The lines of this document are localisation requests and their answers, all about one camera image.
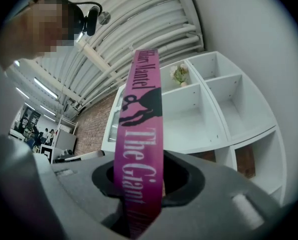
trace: blue chair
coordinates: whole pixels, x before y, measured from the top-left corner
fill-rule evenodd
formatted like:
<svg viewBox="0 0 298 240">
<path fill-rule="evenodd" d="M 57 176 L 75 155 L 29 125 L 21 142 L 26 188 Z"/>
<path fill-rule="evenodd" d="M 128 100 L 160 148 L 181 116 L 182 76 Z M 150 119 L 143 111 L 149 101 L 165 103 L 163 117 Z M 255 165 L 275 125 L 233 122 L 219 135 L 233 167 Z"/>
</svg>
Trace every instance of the blue chair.
<svg viewBox="0 0 298 240">
<path fill-rule="evenodd" d="M 33 149 L 34 148 L 34 145 L 35 145 L 35 140 L 33 138 L 27 140 L 26 142 L 28 144 L 28 146 Z"/>
</svg>

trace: black illustration on book spine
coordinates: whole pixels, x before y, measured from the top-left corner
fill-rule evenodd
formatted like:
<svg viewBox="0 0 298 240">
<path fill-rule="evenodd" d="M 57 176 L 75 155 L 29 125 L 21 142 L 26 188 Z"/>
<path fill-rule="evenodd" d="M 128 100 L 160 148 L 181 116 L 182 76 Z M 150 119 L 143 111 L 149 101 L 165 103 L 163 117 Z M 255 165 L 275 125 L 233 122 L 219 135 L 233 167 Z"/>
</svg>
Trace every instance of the black illustration on book spine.
<svg viewBox="0 0 298 240">
<path fill-rule="evenodd" d="M 128 95 L 123 99 L 126 104 L 122 106 L 122 110 L 126 111 L 128 106 L 132 103 L 138 102 L 145 110 L 139 110 L 132 116 L 120 117 L 119 123 L 123 123 L 122 126 L 136 126 L 142 124 L 153 117 L 161 117 L 163 115 L 161 107 L 161 88 L 155 88 L 146 92 L 141 98 L 137 99 L 135 95 Z"/>
</svg>

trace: white wall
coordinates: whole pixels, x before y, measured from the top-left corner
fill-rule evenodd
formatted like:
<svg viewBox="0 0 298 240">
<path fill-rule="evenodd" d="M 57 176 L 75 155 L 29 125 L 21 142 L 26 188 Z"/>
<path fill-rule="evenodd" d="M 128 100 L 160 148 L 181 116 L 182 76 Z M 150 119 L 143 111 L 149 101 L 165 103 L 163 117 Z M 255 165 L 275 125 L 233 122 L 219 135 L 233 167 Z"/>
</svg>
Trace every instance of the white wall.
<svg viewBox="0 0 298 240">
<path fill-rule="evenodd" d="M 279 124 L 287 162 L 285 203 L 298 198 L 298 29 L 277 0 L 194 0 L 209 51 L 258 86 Z"/>
<path fill-rule="evenodd" d="M 44 133 L 46 128 L 48 128 L 48 132 L 50 132 L 51 129 L 54 129 L 54 131 L 56 131 L 57 127 L 58 127 L 57 123 L 49 120 L 43 114 L 40 116 L 37 122 L 37 129 L 39 132 Z"/>
</svg>

